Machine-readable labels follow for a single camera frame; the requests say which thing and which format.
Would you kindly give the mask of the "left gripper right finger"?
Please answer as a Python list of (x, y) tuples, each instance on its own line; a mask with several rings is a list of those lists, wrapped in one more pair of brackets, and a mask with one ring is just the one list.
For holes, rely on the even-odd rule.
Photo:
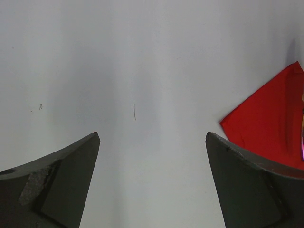
[(304, 172), (208, 132), (206, 149), (227, 228), (302, 228)]

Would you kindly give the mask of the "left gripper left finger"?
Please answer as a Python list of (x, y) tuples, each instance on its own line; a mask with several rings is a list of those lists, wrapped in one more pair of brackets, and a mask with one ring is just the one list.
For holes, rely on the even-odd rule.
[(2, 228), (78, 228), (98, 157), (94, 132), (0, 173)]

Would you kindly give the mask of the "red paper napkin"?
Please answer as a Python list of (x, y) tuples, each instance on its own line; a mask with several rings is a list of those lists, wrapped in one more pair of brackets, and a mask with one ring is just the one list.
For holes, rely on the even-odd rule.
[(287, 66), (220, 121), (227, 138), (239, 147), (300, 169), (304, 71)]

